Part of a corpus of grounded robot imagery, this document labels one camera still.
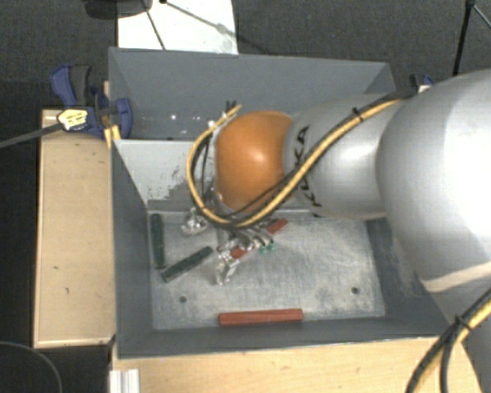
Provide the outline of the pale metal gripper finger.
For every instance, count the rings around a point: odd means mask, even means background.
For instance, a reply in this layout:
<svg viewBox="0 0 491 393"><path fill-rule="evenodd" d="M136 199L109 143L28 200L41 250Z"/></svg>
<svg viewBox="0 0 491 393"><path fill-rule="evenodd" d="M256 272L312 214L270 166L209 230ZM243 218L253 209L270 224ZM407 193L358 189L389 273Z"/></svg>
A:
<svg viewBox="0 0 491 393"><path fill-rule="evenodd" d="M220 252L214 266L215 282L219 286L229 283L239 264L239 259L235 258L230 251Z"/></svg>
<svg viewBox="0 0 491 393"><path fill-rule="evenodd" d="M208 221L196 207L192 207L187 212L180 229L184 236L196 236L208 229Z"/></svg>

